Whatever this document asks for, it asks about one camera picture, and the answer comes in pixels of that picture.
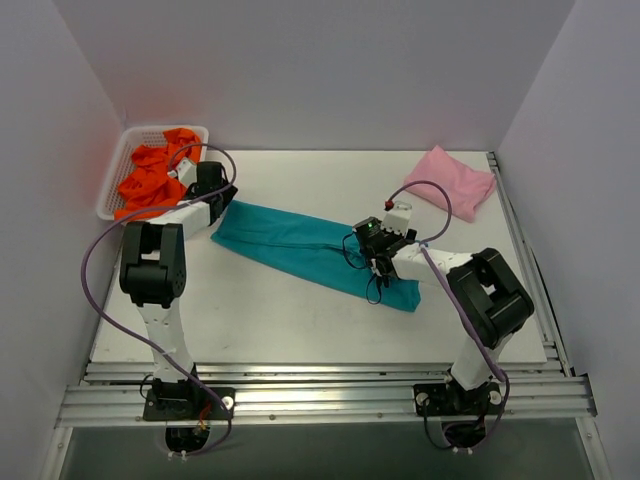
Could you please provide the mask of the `teal t-shirt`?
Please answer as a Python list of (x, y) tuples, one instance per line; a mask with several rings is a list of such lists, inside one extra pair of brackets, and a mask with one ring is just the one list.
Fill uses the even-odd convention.
[(371, 304), (414, 312), (421, 302), (416, 281), (374, 285), (363, 267), (349, 225), (232, 201), (211, 240), (248, 259)]

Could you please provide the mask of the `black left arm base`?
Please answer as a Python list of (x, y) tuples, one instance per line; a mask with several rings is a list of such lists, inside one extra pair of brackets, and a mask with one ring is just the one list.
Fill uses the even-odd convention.
[(164, 444), (172, 454), (202, 455), (230, 435), (236, 390), (214, 387), (213, 398), (191, 380), (176, 383), (151, 379), (140, 385), (144, 400), (142, 419), (165, 423)]

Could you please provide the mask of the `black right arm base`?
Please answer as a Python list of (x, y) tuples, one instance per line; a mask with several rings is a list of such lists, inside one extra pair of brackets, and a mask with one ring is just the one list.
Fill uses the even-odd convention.
[(429, 443), (439, 451), (471, 455), (487, 442), (506, 410), (510, 383), (505, 392), (490, 379), (465, 390), (452, 377), (440, 383), (412, 386), (416, 415), (422, 418)]

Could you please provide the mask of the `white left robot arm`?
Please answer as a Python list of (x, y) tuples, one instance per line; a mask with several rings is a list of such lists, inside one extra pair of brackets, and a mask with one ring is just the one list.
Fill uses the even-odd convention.
[(180, 317), (187, 283), (185, 243), (213, 225), (237, 188), (217, 161), (196, 166), (180, 208), (124, 229), (119, 284), (141, 315), (154, 359), (153, 377), (178, 383), (194, 373)]

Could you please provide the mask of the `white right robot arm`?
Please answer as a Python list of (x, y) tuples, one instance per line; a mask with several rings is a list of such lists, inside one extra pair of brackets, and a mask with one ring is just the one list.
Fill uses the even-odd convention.
[(467, 334), (444, 388), (455, 412), (469, 411), (480, 400), (479, 387), (506, 374), (498, 366), (505, 345), (534, 313), (531, 297), (503, 256), (494, 248), (455, 253), (432, 248), (416, 232), (392, 233), (369, 217), (353, 228), (360, 254), (378, 289), (419, 282), (442, 287)]

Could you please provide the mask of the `orange crumpled t-shirt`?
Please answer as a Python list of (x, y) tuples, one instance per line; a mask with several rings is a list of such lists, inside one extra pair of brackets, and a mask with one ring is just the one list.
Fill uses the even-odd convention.
[(135, 142), (134, 148), (125, 155), (133, 167), (132, 171), (116, 184), (116, 191), (123, 206), (114, 210), (114, 218), (120, 219), (130, 213), (151, 206), (174, 206), (183, 199), (190, 180), (184, 185), (170, 171), (184, 160), (197, 165), (203, 154), (201, 136), (191, 128), (163, 128), (147, 133), (149, 139)]

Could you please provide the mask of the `white plastic basket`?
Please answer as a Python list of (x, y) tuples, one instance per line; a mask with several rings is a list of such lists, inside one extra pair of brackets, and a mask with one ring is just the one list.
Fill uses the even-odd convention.
[(164, 132), (185, 128), (197, 135), (202, 142), (209, 140), (209, 130), (199, 125), (143, 125), (131, 127), (121, 135), (112, 155), (101, 192), (96, 214), (101, 220), (112, 221), (114, 212), (124, 207), (125, 202), (118, 193), (119, 184), (134, 171), (132, 154), (140, 145), (164, 147), (167, 145)]

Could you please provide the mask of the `pink folded t-shirt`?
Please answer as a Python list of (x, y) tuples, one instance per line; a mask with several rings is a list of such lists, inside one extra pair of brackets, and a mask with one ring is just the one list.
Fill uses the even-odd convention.
[(468, 223), (475, 221), (479, 207), (496, 188), (492, 173), (463, 164), (440, 146), (435, 146), (424, 154), (405, 178), (404, 184), (418, 180), (439, 185), (450, 199), (452, 215)]

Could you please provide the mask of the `aluminium front rail frame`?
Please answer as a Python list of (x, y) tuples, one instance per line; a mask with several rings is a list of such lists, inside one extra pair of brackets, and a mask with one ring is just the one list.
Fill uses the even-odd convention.
[(147, 362), (92, 362), (62, 401), (46, 479), (607, 479), (611, 472), (586, 377), (556, 358), (510, 369), (495, 434), (471, 454), (437, 450), (440, 418), (421, 418), (418, 384), (438, 364), (206, 364), (235, 389), (233, 432), (216, 451), (181, 461), (164, 428), (142, 418)]

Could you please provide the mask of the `aluminium side rail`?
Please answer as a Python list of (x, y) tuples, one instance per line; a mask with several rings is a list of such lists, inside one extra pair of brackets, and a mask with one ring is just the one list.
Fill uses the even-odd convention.
[(496, 153), (490, 151), (486, 154), (486, 158), (490, 170), (496, 179), (496, 190), (503, 207), (512, 243), (514, 244), (518, 263), (523, 274), (523, 282), (534, 303), (538, 329), (542, 334), (544, 344), (553, 347), (557, 360), (560, 364), (560, 371), (564, 376), (573, 377), (575, 372), (573, 371), (567, 357), (558, 322), (553, 311), (544, 280), (534, 252), (527, 242), (524, 230), (507, 194)]

